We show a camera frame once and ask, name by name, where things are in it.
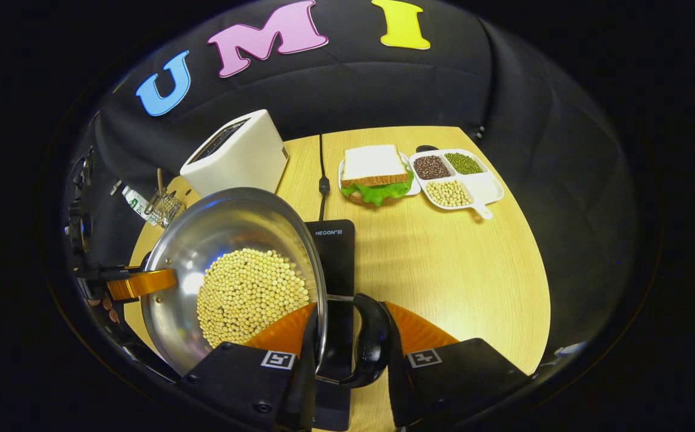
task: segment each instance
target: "black cable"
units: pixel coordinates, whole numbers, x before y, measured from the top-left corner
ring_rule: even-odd
[[[323,222],[323,208],[326,206],[326,195],[329,194],[329,179],[326,177],[326,170],[323,169],[323,135],[318,135],[318,153],[320,153],[320,180],[318,181],[318,191],[320,191],[320,214],[318,221]]]

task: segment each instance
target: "lettuce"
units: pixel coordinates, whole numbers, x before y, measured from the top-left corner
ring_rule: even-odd
[[[408,165],[406,166],[406,170],[409,173],[409,177],[407,181],[403,181],[402,183],[383,184],[383,186],[361,186],[361,184],[353,183],[348,188],[341,188],[340,191],[342,191],[342,194],[346,197],[355,191],[359,191],[364,198],[364,202],[372,202],[379,207],[386,197],[399,199],[411,189],[411,182],[414,181],[414,174],[411,173]]]

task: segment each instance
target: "bread slice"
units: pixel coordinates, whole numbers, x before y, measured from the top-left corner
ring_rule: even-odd
[[[345,150],[342,188],[349,188],[351,184],[380,186],[408,179],[409,173],[395,145],[366,145]]]

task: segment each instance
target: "white plate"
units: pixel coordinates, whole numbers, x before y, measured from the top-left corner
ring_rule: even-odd
[[[484,172],[480,172],[477,174],[460,174],[457,172],[457,170],[454,169],[453,166],[451,166],[451,164],[449,163],[449,159],[446,159],[446,156],[444,156],[446,155],[446,153],[459,153],[460,155],[468,156],[469,158],[476,161],[480,165],[481,169],[484,170]],[[441,161],[444,162],[444,166],[447,168],[447,170],[449,170],[450,176],[443,178],[433,178],[431,180],[423,180],[417,173],[417,170],[414,169],[414,161],[416,161],[419,158],[424,158],[425,156],[438,156],[439,158],[441,158]],[[499,181],[496,179],[489,167],[487,167],[487,165],[484,164],[484,162],[481,161],[476,155],[470,153],[470,151],[462,150],[460,148],[421,151],[419,153],[414,153],[413,155],[411,155],[409,161],[409,166],[414,171],[414,177],[416,178],[417,182],[419,182],[421,189],[425,192],[425,196],[427,196],[427,199],[430,200],[430,202],[432,202],[434,205],[436,205],[436,207],[443,208],[444,210],[458,210],[460,208],[475,209],[477,204],[474,202],[474,204],[471,205],[460,205],[457,207],[445,207],[443,205],[439,205],[432,199],[432,197],[430,197],[429,194],[427,194],[427,184],[430,183],[430,181],[444,182],[457,180],[460,184],[462,184],[466,194],[470,195],[471,200],[479,200],[484,205],[493,202],[498,202],[498,200],[503,199],[503,197],[505,196],[505,188],[503,188],[502,184],[499,183]]]
[[[417,183],[417,173],[414,172],[414,168],[411,166],[411,162],[409,162],[409,159],[407,158],[406,155],[403,155],[403,153],[398,152],[398,155],[400,155],[400,159],[403,161],[403,163],[407,164],[409,166],[409,170],[414,173],[414,178],[411,180],[411,189],[406,193],[405,196],[411,197],[411,195],[416,195],[419,194],[422,188],[420,187],[420,184]],[[342,167],[345,165],[345,159],[342,159],[340,161],[340,167],[337,171],[337,186],[339,188],[342,188]]]

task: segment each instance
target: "pink letter m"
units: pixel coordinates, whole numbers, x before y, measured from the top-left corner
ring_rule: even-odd
[[[314,4],[315,1],[306,0],[281,6],[270,15],[262,30],[236,24],[211,36],[208,43],[217,44],[222,60],[219,77],[233,76],[248,68],[251,61],[241,57],[238,49],[266,60],[273,50],[276,35],[281,35],[278,54],[292,54],[325,46],[329,39],[318,34],[310,16],[310,8]]]

